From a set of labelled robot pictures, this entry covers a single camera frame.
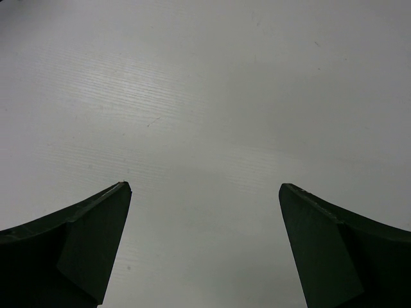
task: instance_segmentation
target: black object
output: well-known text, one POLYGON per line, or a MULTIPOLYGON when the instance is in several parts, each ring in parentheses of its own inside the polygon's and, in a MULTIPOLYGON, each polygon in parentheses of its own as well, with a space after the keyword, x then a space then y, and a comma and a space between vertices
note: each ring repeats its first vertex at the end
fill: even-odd
POLYGON ((131 189, 121 182, 0 232, 0 307, 95 308, 103 303, 131 189))
POLYGON ((279 200, 308 308, 411 307, 411 232, 292 184, 279 200))

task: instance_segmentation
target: scratch mark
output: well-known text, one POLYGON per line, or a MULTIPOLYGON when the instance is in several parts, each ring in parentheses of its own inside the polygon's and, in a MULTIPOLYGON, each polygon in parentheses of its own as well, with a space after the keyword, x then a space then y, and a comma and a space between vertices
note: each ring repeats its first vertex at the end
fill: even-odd
POLYGON ((161 117, 158 117, 157 119, 155 119, 154 121, 152 121, 149 125, 147 125, 147 127, 150 127, 151 124, 154 124, 154 122, 158 121, 159 119, 161 119, 161 117))

